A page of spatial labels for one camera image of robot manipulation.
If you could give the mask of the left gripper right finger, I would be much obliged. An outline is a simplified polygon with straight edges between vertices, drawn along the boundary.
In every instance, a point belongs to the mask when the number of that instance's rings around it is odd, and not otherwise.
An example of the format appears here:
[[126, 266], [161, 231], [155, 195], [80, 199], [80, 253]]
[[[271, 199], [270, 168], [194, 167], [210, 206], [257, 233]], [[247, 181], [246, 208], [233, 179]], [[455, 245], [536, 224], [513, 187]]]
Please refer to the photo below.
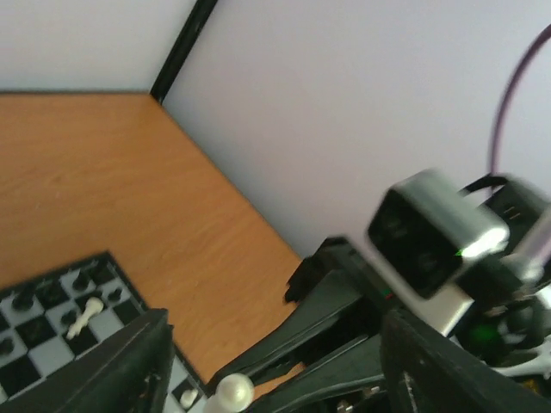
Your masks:
[[493, 371], [428, 324], [393, 309], [381, 327], [393, 412], [549, 412], [550, 401]]

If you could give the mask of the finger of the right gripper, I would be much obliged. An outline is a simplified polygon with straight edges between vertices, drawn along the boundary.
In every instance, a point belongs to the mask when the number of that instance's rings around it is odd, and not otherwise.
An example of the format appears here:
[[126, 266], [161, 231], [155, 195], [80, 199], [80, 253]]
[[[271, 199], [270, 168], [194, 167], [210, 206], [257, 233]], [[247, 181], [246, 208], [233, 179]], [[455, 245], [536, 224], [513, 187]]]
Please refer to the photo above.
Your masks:
[[260, 385], [309, 366], [359, 336], [379, 331], [379, 290], [375, 268], [346, 237], [329, 237], [305, 258], [284, 294], [292, 313], [272, 332], [221, 367], [215, 387], [241, 373]]
[[251, 405], [253, 412], [303, 412], [318, 402], [385, 383], [381, 337], [361, 336], [313, 363]]

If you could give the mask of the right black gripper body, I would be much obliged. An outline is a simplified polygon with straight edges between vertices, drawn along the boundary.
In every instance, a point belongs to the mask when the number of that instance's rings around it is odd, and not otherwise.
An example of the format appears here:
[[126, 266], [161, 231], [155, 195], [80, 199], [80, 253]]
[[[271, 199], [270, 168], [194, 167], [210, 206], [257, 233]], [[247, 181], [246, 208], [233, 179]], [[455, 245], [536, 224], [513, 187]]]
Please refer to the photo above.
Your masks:
[[346, 237], [328, 237], [288, 280], [294, 311], [208, 383], [282, 383], [252, 412], [462, 412], [453, 349], [407, 310]]

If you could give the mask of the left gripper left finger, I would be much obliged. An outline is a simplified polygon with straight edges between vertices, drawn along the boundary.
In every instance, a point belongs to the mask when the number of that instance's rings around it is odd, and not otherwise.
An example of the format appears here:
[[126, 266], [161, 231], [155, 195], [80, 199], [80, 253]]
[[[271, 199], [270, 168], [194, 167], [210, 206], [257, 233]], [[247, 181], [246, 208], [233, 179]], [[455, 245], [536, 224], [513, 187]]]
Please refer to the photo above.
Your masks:
[[174, 351], [165, 309], [149, 310], [40, 386], [35, 412], [161, 412]]

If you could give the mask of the white chess pawn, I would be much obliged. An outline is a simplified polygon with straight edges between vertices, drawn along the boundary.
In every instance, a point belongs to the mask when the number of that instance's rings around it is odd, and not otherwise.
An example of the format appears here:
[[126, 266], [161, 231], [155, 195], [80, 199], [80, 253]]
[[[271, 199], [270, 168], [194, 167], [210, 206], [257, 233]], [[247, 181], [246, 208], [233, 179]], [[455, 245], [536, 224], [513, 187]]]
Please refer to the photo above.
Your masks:
[[237, 413], [245, 411], [253, 402], [255, 386], [248, 376], [233, 373], [223, 378], [214, 394], [208, 398], [204, 412]]
[[185, 410], [189, 410], [194, 405], [198, 396], [199, 392], [197, 389], [185, 390], [179, 399], [179, 403]]

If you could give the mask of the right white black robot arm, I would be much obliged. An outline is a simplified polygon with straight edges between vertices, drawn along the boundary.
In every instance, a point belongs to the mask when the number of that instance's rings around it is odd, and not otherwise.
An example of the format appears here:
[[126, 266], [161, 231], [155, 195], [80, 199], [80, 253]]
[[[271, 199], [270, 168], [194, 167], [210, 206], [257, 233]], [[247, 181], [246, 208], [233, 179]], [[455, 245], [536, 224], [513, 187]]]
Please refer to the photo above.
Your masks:
[[550, 205], [506, 176], [425, 170], [385, 193], [375, 258], [328, 237], [294, 311], [208, 382], [236, 412], [547, 412]]

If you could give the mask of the white chess king lying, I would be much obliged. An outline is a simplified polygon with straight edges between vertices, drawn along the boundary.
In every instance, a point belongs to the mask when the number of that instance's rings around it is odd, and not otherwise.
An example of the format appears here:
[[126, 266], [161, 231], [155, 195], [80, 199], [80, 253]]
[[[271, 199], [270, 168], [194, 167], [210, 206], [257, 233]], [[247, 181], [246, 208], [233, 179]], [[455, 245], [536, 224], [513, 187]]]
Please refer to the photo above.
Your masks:
[[104, 303], [97, 297], [91, 297], [87, 300], [84, 308], [84, 312], [79, 315], [75, 322], [70, 325], [66, 333], [66, 338], [72, 340], [78, 336], [82, 329], [86, 327], [89, 321], [97, 314], [99, 314], [104, 308]]

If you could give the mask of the black magnetic chess board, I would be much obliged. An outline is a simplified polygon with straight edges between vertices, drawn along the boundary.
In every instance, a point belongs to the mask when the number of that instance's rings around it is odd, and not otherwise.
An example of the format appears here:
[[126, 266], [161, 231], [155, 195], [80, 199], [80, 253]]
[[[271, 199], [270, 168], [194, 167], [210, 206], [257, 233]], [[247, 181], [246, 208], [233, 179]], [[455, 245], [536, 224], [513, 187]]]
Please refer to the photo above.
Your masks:
[[[91, 297], [104, 303], [72, 340], [67, 330]], [[150, 308], [108, 252], [73, 262], [1, 291], [1, 409], [35, 412], [42, 384], [98, 348]], [[202, 412], [204, 385], [177, 345], [161, 412]], [[197, 389], [194, 405], [179, 403], [183, 391]]]

